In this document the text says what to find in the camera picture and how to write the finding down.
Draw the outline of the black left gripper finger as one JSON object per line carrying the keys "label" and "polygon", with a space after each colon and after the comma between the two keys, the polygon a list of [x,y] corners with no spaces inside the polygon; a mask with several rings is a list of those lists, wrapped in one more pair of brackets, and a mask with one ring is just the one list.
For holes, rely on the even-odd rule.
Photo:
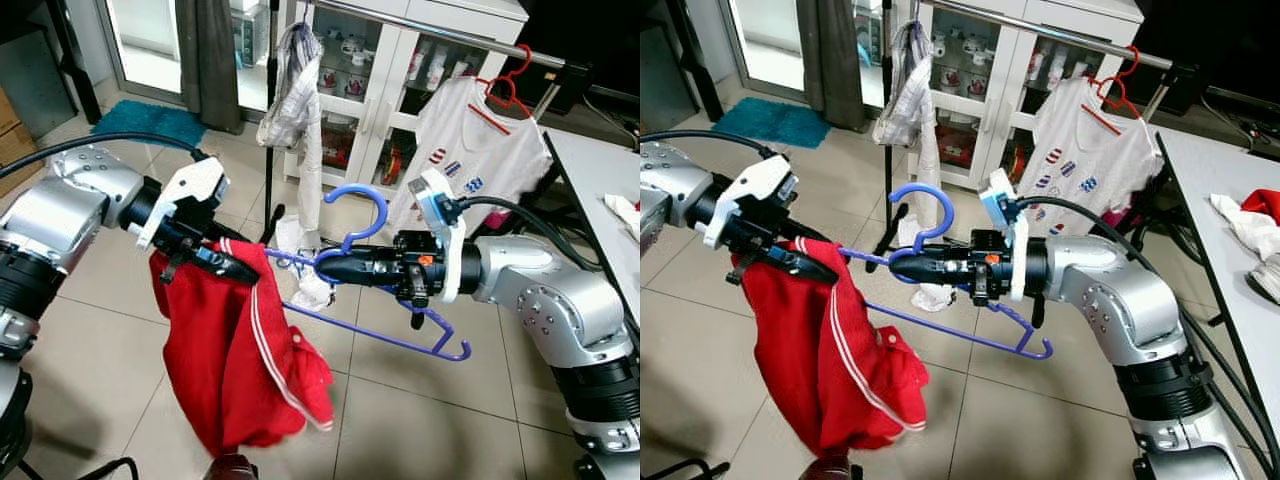
{"label": "black left gripper finger", "polygon": [[242,284],[255,284],[259,274],[234,256],[212,255],[198,257],[198,266],[215,276],[230,279]]}
{"label": "black left gripper finger", "polygon": [[835,284],[837,274],[808,255],[783,255],[776,261],[776,266],[791,276],[819,282],[822,284]]}
{"label": "black left gripper finger", "polygon": [[795,242],[778,244],[778,261],[786,273],[835,273],[819,259],[803,251]]}
{"label": "black left gripper finger", "polygon": [[234,256],[234,255],[233,255],[233,253],[230,252],[230,244],[229,244],[229,243],[228,243],[227,241],[220,241],[220,242],[212,242],[212,243],[207,243],[207,244],[201,244],[201,246],[200,246],[200,257],[204,257],[204,256],[212,256],[212,255],[225,255],[225,256]]}

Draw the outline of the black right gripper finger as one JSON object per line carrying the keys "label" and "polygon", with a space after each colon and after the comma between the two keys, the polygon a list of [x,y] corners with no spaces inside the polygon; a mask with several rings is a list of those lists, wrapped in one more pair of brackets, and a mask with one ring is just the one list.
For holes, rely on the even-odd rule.
{"label": "black right gripper finger", "polygon": [[390,287],[398,283],[398,270],[392,269],[366,269],[344,266],[316,266],[316,274],[332,284],[352,284],[362,287]]}
{"label": "black right gripper finger", "polygon": [[351,250],[317,257],[319,269],[394,269],[393,250]]}
{"label": "black right gripper finger", "polygon": [[904,253],[890,261],[891,268],[934,268],[965,269],[966,255],[952,250],[927,250],[919,253]]}
{"label": "black right gripper finger", "polygon": [[890,268],[891,273],[900,280],[913,284],[937,285],[965,285],[966,273],[964,270],[950,271],[934,268]]}

